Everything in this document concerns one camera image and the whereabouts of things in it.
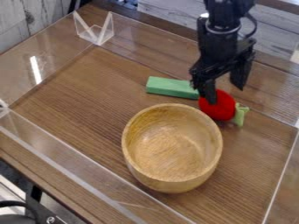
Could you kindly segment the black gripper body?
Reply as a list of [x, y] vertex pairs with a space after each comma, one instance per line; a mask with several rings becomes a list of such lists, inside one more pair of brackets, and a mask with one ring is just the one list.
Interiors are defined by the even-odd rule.
[[258, 21], [251, 16], [247, 19], [254, 24], [254, 29], [249, 34], [239, 34], [241, 24], [226, 31], [218, 31], [211, 28], [205, 16], [198, 18], [201, 58], [190, 69], [191, 85], [196, 75], [203, 79], [217, 80], [223, 74], [231, 73], [239, 56], [255, 52], [257, 40], [253, 35], [258, 30]]

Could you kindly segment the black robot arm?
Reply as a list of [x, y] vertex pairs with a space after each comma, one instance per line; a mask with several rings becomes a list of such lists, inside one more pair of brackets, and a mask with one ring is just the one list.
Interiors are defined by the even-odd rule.
[[209, 104], [218, 102], [217, 79], [230, 74], [230, 82], [243, 89], [255, 58], [254, 34], [258, 21], [250, 10], [254, 0], [203, 0], [207, 13], [198, 18], [201, 57], [191, 66], [191, 85]]

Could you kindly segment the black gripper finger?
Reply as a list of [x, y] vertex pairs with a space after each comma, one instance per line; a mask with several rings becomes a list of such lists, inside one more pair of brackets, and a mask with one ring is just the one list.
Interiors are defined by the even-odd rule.
[[238, 57], [238, 63], [231, 70], [230, 82], [239, 90], [243, 90], [247, 84], [254, 58], [254, 52], [246, 52], [242, 54]]
[[199, 75], [192, 78], [194, 88], [199, 91], [209, 104], [214, 105], [218, 101], [217, 81], [214, 79], [203, 79]]

